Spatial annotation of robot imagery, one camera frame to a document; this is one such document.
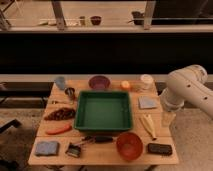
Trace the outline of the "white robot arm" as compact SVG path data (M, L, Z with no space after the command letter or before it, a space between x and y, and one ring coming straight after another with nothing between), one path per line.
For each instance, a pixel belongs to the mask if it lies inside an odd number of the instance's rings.
M213 90L207 88L207 71L200 65L190 65L167 75L166 88L160 94L162 126L169 127L175 112L188 101L213 120Z

